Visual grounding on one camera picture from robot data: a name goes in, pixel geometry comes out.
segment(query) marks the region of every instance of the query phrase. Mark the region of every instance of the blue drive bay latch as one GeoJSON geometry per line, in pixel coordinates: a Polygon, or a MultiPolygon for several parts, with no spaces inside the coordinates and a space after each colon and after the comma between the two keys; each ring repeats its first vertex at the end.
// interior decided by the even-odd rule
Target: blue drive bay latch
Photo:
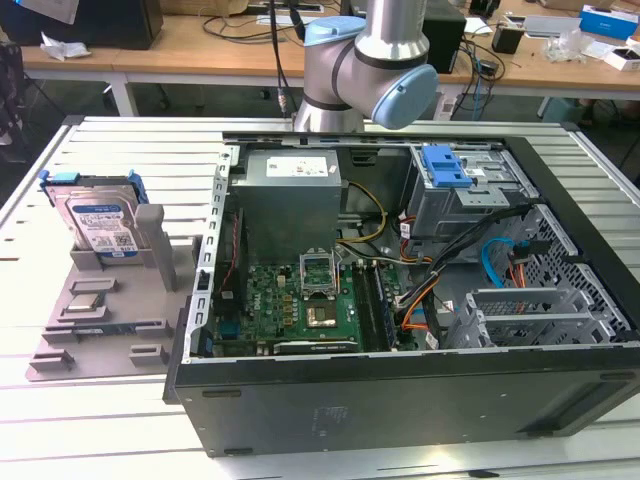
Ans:
{"type": "Polygon", "coordinates": [[[468,188],[473,184],[448,145],[423,145],[422,164],[429,170],[434,187],[468,188]]]}

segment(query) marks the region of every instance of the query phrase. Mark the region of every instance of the motherboard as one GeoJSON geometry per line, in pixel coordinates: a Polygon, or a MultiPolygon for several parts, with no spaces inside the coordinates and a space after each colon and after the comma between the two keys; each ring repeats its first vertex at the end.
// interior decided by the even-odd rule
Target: motherboard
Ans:
{"type": "Polygon", "coordinates": [[[297,264],[250,265],[246,305],[240,314],[213,316],[213,356],[357,353],[393,347],[390,307],[400,293],[393,265],[335,265],[324,262],[328,258],[305,261],[302,256],[297,264]]]}

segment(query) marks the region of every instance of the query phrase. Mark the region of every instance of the chip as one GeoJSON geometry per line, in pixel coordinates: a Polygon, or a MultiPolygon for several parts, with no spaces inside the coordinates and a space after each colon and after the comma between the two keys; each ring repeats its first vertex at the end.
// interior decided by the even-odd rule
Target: chip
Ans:
{"type": "Polygon", "coordinates": [[[316,300],[305,302],[307,312],[307,327],[336,328],[336,302],[331,300],[316,300]]]}

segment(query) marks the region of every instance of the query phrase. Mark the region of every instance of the circuit board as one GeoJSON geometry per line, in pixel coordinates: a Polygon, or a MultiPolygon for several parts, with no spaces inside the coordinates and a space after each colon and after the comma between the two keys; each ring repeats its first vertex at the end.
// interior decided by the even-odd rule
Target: circuit board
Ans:
{"type": "MultiPolygon", "coordinates": [[[[387,300],[391,302],[400,291],[393,267],[383,269],[382,278],[387,300]]],[[[319,284],[326,280],[326,272],[313,268],[307,270],[308,283],[319,284]]],[[[338,283],[338,295],[334,300],[305,300],[301,294],[298,264],[251,266],[247,312],[242,316],[235,340],[267,343],[350,341],[358,344],[358,351],[363,351],[350,265],[340,267],[338,283]],[[331,326],[322,325],[323,321],[330,322],[332,317],[335,317],[335,322],[331,326]],[[310,326],[314,321],[319,326],[310,326]]]]}

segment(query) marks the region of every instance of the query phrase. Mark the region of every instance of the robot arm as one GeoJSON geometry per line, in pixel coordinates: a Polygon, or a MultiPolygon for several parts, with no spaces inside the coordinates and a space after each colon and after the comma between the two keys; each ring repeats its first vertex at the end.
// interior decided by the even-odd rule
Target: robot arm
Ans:
{"type": "Polygon", "coordinates": [[[403,128],[429,106],[438,75],[426,64],[426,0],[368,0],[357,17],[315,20],[305,37],[304,101],[294,128],[354,132],[363,116],[403,128]]]}

